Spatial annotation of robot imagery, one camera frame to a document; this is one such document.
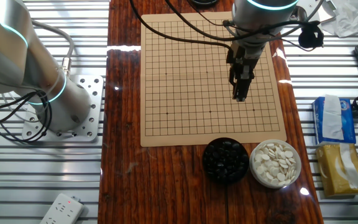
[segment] white bowl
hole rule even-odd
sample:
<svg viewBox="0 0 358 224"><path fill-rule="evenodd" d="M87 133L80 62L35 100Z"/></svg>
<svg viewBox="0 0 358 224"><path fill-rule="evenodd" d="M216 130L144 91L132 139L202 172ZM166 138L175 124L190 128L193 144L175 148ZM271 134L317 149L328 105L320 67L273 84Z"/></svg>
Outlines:
<svg viewBox="0 0 358 224"><path fill-rule="evenodd" d="M296 162L295 164L295 177L294 179L287 185L283 185L283 186L279 186L279 185L273 185L269 182L267 182L266 180L263 179L263 177L261 177L257 172L256 172L256 167L255 167L255 152L256 150L260 149L261 147L263 147L265 144L269 144L269 143L277 143L277 144L281 144L282 146L286 146L289 147L291 149L291 152L293 153L293 158ZM250 159L249 159L249 163L250 163L250 170L252 175L255 177L256 180L258 180L258 182L260 184L262 184L265 187L268 188L272 188L272 189L280 189L282 187L286 187L292 183L294 183L297 178L299 177L300 173L301 173L301 168L302 168L302 164L301 164L301 158L299 157L298 152L288 143L281 141L281 140L266 140L262 143L260 143L251 153Z"/></svg>

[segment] blue led ring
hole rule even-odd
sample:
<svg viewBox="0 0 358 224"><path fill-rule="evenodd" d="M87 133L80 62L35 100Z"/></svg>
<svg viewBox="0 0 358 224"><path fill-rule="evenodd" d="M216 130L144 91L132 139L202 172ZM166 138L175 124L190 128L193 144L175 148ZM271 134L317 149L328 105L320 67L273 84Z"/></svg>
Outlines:
<svg viewBox="0 0 358 224"><path fill-rule="evenodd" d="M53 100L56 100L62 93L63 91L65 91L65 88L66 88L66 82L67 82L67 77L64 75L65 77L65 83L63 84L63 88L62 90L60 90L59 94L57 94L55 97L53 97L51 100L49 100L48 102L52 102ZM42 105L42 103L31 103L29 102L31 105Z"/></svg>
<svg viewBox="0 0 358 224"><path fill-rule="evenodd" d="M265 5L262 5L262 4L259 4L257 2L255 2L254 0L248 0L249 3L253 4L254 6L256 7L259 7L261 9L267 9L267 10L283 10L283 9L288 9L289 7L292 7L294 6L295 4L298 3L299 0L296 0L295 2L289 4L289 5L286 5L286 6L265 6Z"/></svg>
<svg viewBox="0 0 358 224"><path fill-rule="evenodd" d="M17 34L21 39L23 39L25 45L27 46L27 48L29 47L29 44L27 43L26 39L23 37L23 35L21 33L19 33L17 30L13 29L10 26L7 26L5 24L1 24L5 29L12 31L13 33Z"/></svg>

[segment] white paper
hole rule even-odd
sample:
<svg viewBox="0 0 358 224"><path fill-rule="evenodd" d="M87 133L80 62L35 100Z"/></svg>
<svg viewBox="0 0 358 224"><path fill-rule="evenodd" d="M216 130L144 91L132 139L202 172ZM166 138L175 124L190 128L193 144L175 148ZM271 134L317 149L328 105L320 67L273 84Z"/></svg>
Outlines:
<svg viewBox="0 0 358 224"><path fill-rule="evenodd" d="M340 143L342 163L345 168L347 181L352 189L358 188L358 172L351 159L349 144Z"/></svg>
<svg viewBox="0 0 358 224"><path fill-rule="evenodd" d="M358 0L331 1L336 7L334 11L336 18L322 23L323 30L338 37L358 34Z"/></svg>
<svg viewBox="0 0 358 224"><path fill-rule="evenodd" d="M337 96L326 95L323 110L323 137L343 140L341 102Z"/></svg>

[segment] black cable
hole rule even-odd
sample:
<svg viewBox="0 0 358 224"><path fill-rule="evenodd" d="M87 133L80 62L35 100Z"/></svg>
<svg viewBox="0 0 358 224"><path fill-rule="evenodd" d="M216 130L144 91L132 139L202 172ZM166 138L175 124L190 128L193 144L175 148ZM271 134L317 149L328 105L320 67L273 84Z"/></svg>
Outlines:
<svg viewBox="0 0 358 224"><path fill-rule="evenodd" d="M175 41L180 41L180 42L188 42L188 43L194 43L194 44L208 44L208 45L216 45L216 46L221 46L221 47L225 47L227 49L229 49L230 52L232 52L232 49L230 48L230 46L228 46L227 44L223 44L223 43L218 43L218 42L209 42L209 41L203 41L203 40L189 40L189 39L182 39L182 38L177 38L177 37L171 37L169 35L163 34L153 28L151 28L139 15L139 13L137 12L137 9L135 7L134 1L133 0L129 0L129 3L131 4L132 10L134 11L134 14L136 15L137 19L146 27L148 28L150 31L152 31L153 33L160 35L162 37L165 37L167 39L170 40L175 40Z"/></svg>
<svg viewBox="0 0 358 224"><path fill-rule="evenodd" d="M21 142L21 143L31 143L31 142L36 142L38 141L40 138L42 138L43 136L46 135L46 132L48 131L49 127L50 127L50 123L52 122L52 108L50 106L50 103L48 101L48 99L46 99L45 96L45 93L44 92L37 92L37 95L40 97L41 101L42 101L42 104L44 107L48 106L49 110L45 110L45 118L44 118L44 122L42 123L42 127L40 128L40 130L35 134L33 135L32 137L30 138L27 138L27 139L19 139L17 138L15 135L13 135L2 123L0 124L1 127L8 133L8 135L10 135L12 138L9 138L7 137L5 134L3 134L2 132L0 132L0 135L9 140L9 141L16 141L16 142Z"/></svg>
<svg viewBox="0 0 358 224"><path fill-rule="evenodd" d="M312 48L311 50L308 50L308 49L304 49L303 47L301 47L301 46L299 46L299 45L294 44L293 42L291 42L291 41L289 41L289 40L285 40L285 39L283 39L283 38L280 38L280 40L285 41L285 42L287 42L287 43L290 43L290 44L294 45L295 47L298 47L299 49L304 50L305 52L311 52L311 51L313 51L314 49L316 49L316 47L314 47L314 48Z"/></svg>
<svg viewBox="0 0 358 224"><path fill-rule="evenodd" d="M5 118L3 118L2 120L0 120L0 124L2 122L5 122L6 120L8 120L10 117L12 117L14 115L14 113L16 113L26 102L28 102L30 99L32 98L32 96L28 96L21 104L19 104L19 106L17 106L8 116L6 116Z"/></svg>
<svg viewBox="0 0 358 224"><path fill-rule="evenodd" d="M281 26L287 26L287 25L294 25L294 24L298 24L298 25L302 25L302 26L317 26L319 24L319 22L314 22L314 23L310 23L310 22L301 22L301 21L285 21L285 22L280 22L278 24L274 24L271 26L267 26L261 29L258 29L256 31L250 32L248 34L244 34L244 35L239 35L237 37L216 37L214 35L208 34L202 30L200 30L199 28L197 28L196 26L194 26L193 24L191 24L188 20L186 20L181 14L180 12L177 11L177 9L175 8L175 6L173 6L171 4L171 2L169 0L165 0L165 2L168 4L169 8L188 26L190 26L190 28L192 28L193 30L197 31L199 34L204 35L205 37L209 37L213 40L220 40L220 41L234 41L234 40L241 40L247 37L252 37L253 35L256 34L260 34L260 33L265 33L265 32L269 32L269 30L274 29L274 28L278 28Z"/></svg>
<svg viewBox="0 0 358 224"><path fill-rule="evenodd" d="M212 25L215 25L215 26L223 26L223 27L232 27L232 28L235 28L235 29L239 29L241 31L244 31L244 32L251 32L251 30L249 29L244 29L244 28L241 28L241 27L237 27L237 26L233 26L233 25L224 25L223 23L222 24L216 24L214 22L212 22L211 20L209 20L207 17L205 17L201 12L200 10L198 10L194 4L190 1L190 0L187 0L187 2L189 3L190 7L194 9L194 11L196 11L202 18L204 18L206 21L208 21L210 24Z"/></svg>
<svg viewBox="0 0 358 224"><path fill-rule="evenodd" d="M26 94L26 95L20 97L19 99L15 100L15 101L12 101L12 102L7 103L7 104L5 104L5 105L1 105L1 106L0 106L0 109L1 109L1 108L5 108L5 107L8 107L8 106L12 106L12 105L14 105L14 104L16 104L16 103L18 103L18 102L24 100L24 99L27 99L29 96L33 97L33 96L35 96L35 95L36 95L36 92L28 93L28 94Z"/></svg>

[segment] metal slats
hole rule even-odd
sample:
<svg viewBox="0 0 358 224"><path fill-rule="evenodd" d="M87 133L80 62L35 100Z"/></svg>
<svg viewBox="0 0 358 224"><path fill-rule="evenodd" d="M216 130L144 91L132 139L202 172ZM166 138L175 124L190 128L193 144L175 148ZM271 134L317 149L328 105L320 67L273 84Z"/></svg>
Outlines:
<svg viewBox="0 0 358 224"><path fill-rule="evenodd" d="M72 74L105 77L108 0L24 2L34 19L73 36L76 50ZM51 54L61 61L68 48L66 40L43 29L35 31ZM286 39L297 42L299 33ZM352 56L358 35L339 39L325 34L325 48L313 52L284 43L291 75L289 85L294 88L324 222L353 224L358 223L358 195L341 199L324 195L314 153L311 103L327 93L351 99L358 96L358 64ZM8 110L0 113L3 116ZM25 112L21 110L19 114L24 116ZM355 122L358 152L358 119ZM18 118L12 117L6 125L14 134L21 135L23 124ZM92 143L23 147L0 137L0 224L38 224L59 193L79 197L85 203L87 210L77 223L96 224L102 131L103 116L99 120L99 138Z"/></svg>

